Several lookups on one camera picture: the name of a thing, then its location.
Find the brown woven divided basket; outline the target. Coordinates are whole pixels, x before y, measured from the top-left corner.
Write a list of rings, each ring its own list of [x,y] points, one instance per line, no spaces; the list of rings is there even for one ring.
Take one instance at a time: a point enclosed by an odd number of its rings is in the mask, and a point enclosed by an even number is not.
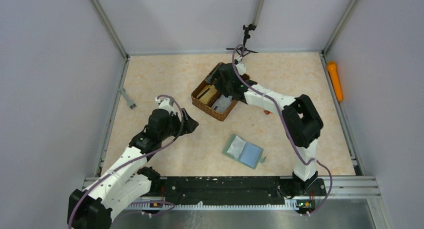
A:
[[[191,93],[192,104],[214,119],[223,122],[238,102],[245,102],[244,93],[250,76],[236,75],[231,63],[218,63]]]

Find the green leather card holder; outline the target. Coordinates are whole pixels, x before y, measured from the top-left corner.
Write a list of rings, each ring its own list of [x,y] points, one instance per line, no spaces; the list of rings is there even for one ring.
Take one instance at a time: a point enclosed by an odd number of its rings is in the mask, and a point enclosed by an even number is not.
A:
[[[267,159],[263,148],[234,133],[226,142],[222,154],[251,169],[256,169],[258,164],[264,163]]]

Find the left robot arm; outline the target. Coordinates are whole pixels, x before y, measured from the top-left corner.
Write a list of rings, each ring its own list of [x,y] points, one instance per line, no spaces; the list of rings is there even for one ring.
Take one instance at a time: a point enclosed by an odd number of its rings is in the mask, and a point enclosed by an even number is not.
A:
[[[193,133],[199,123],[173,97],[159,95],[155,101],[158,107],[117,161],[92,184],[69,196],[69,229],[109,229],[131,203],[158,188],[160,174],[145,164],[179,137]]]

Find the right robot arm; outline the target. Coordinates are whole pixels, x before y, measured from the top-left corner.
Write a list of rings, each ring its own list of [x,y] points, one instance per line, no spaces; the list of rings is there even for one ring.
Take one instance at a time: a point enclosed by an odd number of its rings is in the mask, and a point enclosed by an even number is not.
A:
[[[286,136],[297,156],[293,180],[303,189],[309,189],[318,178],[316,153],[324,123],[311,98],[283,95],[257,82],[244,79],[243,63],[219,63],[211,72],[209,81],[222,95],[247,105],[260,107],[281,120]]]

